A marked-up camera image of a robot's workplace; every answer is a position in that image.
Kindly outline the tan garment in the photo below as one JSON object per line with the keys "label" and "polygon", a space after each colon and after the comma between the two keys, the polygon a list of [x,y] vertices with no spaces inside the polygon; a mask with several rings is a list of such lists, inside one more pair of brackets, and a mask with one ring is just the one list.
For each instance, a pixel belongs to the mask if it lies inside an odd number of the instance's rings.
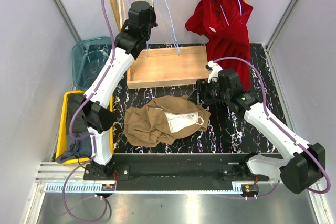
{"label": "tan garment", "polygon": [[133,146],[171,145],[175,140],[205,132],[211,113],[182,97],[163,96],[141,108],[130,107],[124,116],[124,134]]}

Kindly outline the red skirt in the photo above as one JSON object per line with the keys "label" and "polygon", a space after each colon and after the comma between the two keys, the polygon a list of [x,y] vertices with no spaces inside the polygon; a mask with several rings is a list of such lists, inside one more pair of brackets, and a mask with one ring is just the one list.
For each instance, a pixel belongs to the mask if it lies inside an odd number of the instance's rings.
{"label": "red skirt", "polygon": [[206,54],[208,61],[224,57],[236,57],[250,61],[250,41],[247,22],[253,7],[240,0],[243,14],[232,24],[226,25],[220,4],[228,0],[200,0],[194,14],[185,23],[187,31],[204,35],[208,39]]}

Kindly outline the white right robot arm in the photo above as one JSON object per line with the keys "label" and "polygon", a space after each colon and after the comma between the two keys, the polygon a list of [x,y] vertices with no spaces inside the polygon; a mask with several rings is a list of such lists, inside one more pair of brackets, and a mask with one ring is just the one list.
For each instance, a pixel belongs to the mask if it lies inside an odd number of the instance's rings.
{"label": "white right robot arm", "polygon": [[209,76],[196,82],[196,100],[203,104],[224,103],[238,117],[254,126],[270,141],[282,158],[251,154],[238,167],[239,176],[250,180],[263,175],[283,182],[294,194],[300,194],[325,177],[326,151],[296,135],[265,106],[254,91],[244,91],[234,69],[206,65]]}

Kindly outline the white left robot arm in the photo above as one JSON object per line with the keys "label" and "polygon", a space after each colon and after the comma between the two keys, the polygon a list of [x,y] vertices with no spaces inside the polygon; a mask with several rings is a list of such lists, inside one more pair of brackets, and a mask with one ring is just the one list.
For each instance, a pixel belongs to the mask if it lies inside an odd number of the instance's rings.
{"label": "white left robot arm", "polygon": [[85,92],[88,101],[82,108],[82,117],[90,133],[95,174],[103,180],[113,175],[109,164],[112,159],[110,129],[116,116],[109,109],[110,99],[125,72],[146,48],[151,29],[156,26],[154,4],[144,0],[133,2],[106,64]]}

